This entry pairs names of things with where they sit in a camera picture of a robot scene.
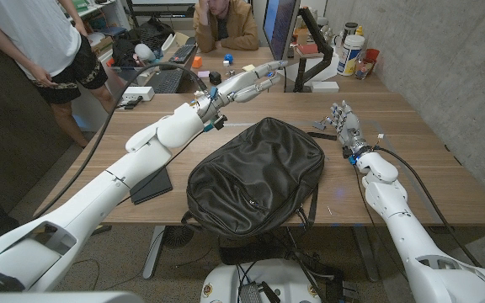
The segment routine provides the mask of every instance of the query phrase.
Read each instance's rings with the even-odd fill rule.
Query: computer monitor
[[[275,60],[287,60],[301,0],[267,0],[263,31]]]

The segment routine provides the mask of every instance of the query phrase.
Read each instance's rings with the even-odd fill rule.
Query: keyboard
[[[179,47],[179,49],[175,51],[175,54],[169,58],[169,61],[173,63],[185,63],[195,47],[195,45],[183,45]]]
[[[155,93],[176,93],[183,79],[183,70],[164,70],[155,72],[149,81]]]

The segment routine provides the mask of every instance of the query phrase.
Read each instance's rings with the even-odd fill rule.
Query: brown jacket
[[[208,52],[215,49],[215,41],[218,39],[218,20],[209,12],[209,25],[200,24],[200,16],[197,11],[200,4],[196,4],[194,12],[195,39],[201,51]],[[228,37],[221,40],[222,47],[234,50],[257,50],[258,26],[253,20],[252,7],[243,0],[229,0],[227,12]]]

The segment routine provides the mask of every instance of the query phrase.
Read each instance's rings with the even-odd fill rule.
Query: table leg
[[[368,280],[371,282],[379,281],[379,272],[377,271],[377,264],[376,260],[374,259],[374,254],[371,251],[370,238],[368,237],[366,227],[353,227],[353,233],[354,239],[357,241],[359,246],[360,255],[364,261]]]
[[[162,244],[165,228],[166,226],[155,226],[152,233],[151,245],[149,246],[149,254],[147,255],[147,260],[143,267],[143,279],[152,278],[152,273],[154,272],[158,257],[160,256],[160,245]]]

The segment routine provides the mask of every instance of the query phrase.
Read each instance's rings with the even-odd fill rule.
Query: monitor stand
[[[317,26],[316,20],[313,18],[312,13],[310,13],[308,8],[299,8],[298,15],[302,16],[302,19],[306,23],[313,40],[317,44],[317,51],[323,53],[323,60],[305,72],[306,58],[301,58],[295,85],[287,86],[285,91],[293,93],[310,93],[310,87],[305,87],[304,83],[308,82],[308,80],[315,77],[318,73],[322,72],[322,70],[330,65],[333,59],[334,50],[330,45],[327,44],[321,33],[319,33],[319,27]]]

